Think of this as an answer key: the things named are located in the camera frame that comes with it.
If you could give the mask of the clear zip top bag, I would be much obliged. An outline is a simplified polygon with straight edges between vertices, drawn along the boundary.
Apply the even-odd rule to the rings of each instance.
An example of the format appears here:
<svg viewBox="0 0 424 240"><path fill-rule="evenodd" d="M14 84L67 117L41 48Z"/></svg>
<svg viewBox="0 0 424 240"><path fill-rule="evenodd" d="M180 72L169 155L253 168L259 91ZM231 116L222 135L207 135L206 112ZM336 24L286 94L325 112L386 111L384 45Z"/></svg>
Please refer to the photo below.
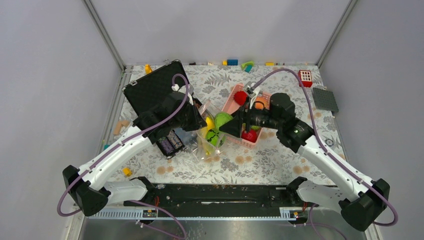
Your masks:
<svg viewBox="0 0 424 240"><path fill-rule="evenodd" d="M198 110L206 122L206 127L195 132L196 142L193 155L199 161L218 161L226 147L226 135L219 131L218 123L216 122L216 116L221 111L210 99L204 101Z"/></svg>

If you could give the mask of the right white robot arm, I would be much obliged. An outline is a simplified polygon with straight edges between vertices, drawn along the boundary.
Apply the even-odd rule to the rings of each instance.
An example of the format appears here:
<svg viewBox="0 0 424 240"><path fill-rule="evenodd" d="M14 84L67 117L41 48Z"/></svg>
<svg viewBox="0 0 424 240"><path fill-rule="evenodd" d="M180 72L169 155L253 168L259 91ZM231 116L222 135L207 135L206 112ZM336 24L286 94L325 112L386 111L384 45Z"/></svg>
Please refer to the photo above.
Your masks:
<svg viewBox="0 0 424 240"><path fill-rule="evenodd" d="M219 130L237 138L248 125L276 130L283 146L309 160L337 186L298 177L288 185L287 201L293 206L309 202L331 209L351 227L364 232L387 208L390 185L382 178L374 180L363 174L337 155L310 125L297 118L295 108L287 94L275 93L268 108L241 106Z"/></svg>

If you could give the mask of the green striped toy watermelon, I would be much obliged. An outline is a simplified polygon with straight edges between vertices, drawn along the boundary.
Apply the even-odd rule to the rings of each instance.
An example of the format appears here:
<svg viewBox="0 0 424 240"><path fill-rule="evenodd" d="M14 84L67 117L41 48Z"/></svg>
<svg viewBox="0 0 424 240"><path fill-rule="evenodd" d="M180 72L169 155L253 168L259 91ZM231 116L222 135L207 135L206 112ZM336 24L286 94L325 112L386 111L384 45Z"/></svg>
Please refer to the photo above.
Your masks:
<svg viewBox="0 0 424 240"><path fill-rule="evenodd" d="M226 136L223 132L213 128L207 131L205 139L211 145L221 147L225 143Z"/></svg>

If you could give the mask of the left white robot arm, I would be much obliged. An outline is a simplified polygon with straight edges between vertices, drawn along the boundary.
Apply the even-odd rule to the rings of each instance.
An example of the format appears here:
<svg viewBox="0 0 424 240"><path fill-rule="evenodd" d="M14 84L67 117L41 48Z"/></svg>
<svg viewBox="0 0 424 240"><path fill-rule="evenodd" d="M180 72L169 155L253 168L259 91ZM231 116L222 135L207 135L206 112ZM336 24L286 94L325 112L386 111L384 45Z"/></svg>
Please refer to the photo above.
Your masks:
<svg viewBox="0 0 424 240"><path fill-rule="evenodd" d="M80 167L69 165L62 171L66 190L60 202L66 195L71 196L86 217L117 202L134 200L144 206L152 204L155 192L141 179L110 181L109 178L133 156L172 130L181 128L191 132L205 127L201 106L192 94L172 91L160 102L138 112L132 125L110 147Z"/></svg>

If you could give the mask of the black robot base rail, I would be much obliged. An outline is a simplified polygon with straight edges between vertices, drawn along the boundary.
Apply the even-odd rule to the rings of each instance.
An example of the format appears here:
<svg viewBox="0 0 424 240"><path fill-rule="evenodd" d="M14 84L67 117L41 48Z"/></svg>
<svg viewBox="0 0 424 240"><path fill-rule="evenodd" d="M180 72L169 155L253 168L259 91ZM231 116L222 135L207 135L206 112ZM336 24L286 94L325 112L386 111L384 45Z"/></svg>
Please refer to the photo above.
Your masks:
<svg viewBox="0 0 424 240"><path fill-rule="evenodd" d="M151 183L141 202L177 218L283 218L282 210L304 213L313 204L286 185Z"/></svg>

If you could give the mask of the green bumpy toy fruit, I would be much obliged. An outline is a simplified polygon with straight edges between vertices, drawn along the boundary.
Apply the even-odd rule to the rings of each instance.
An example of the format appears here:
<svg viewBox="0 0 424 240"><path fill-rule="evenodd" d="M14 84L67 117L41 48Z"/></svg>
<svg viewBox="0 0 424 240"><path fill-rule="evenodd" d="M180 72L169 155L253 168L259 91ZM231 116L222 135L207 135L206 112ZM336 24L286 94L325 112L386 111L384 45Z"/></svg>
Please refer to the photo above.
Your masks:
<svg viewBox="0 0 424 240"><path fill-rule="evenodd" d="M221 126L228 123L233 119L233 116L228 114L227 112L219 112L214 117L214 124L217 130L220 129Z"/></svg>

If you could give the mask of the yellow toy banana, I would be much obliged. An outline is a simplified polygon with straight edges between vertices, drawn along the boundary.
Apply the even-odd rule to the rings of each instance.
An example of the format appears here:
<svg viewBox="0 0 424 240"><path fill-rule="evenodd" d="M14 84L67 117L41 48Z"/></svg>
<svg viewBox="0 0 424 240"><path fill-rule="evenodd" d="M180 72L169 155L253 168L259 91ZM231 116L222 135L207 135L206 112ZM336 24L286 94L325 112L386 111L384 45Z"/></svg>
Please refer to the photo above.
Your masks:
<svg viewBox="0 0 424 240"><path fill-rule="evenodd" d="M207 126L199 130L198 144L202 147L205 155L209 156L211 154L212 148L208 144L207 133L209 130L215 128L215 122L214 119L210 116L205 118L205 122Z"/></svg>

